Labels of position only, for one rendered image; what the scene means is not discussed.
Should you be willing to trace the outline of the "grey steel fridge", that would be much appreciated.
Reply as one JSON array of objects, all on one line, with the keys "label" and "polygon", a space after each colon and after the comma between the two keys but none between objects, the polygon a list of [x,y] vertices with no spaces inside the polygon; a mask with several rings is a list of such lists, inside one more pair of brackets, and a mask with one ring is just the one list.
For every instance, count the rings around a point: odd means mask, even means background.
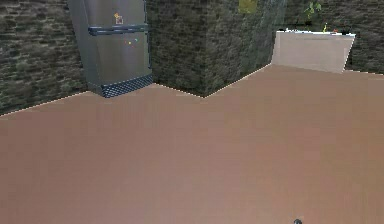
[{"label": "grey steel fridge", "polygon": [[149,30],[99,36],[91,36],[88,32],[89,27],[148,25],[146,0],[67,2],[91,92],[111,98],[153,83]]}]

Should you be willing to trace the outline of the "yellow framed picture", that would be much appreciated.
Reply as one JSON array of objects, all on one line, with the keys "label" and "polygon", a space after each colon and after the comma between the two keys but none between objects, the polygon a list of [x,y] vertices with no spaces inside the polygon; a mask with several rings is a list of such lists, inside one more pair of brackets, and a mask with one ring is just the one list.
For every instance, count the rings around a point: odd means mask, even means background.
[{"label": "yellow framed picture", "polygon": [[251,14],[255,13],[258,8],[258,0],[239,0],[238,12]]}]

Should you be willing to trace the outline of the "green house plant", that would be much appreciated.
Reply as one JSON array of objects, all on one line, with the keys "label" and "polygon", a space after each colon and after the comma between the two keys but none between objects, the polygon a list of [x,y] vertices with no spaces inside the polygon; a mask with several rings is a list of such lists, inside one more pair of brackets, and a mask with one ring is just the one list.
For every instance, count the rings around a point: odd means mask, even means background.
[{"label": "green house plant", "polygon": [[305,25],[311,26],[313,15],[315,12],[320,12],[321,10],[322,5],[319,2],[310,2],[308,7],[303,11],[303,13],[306,15]]}]

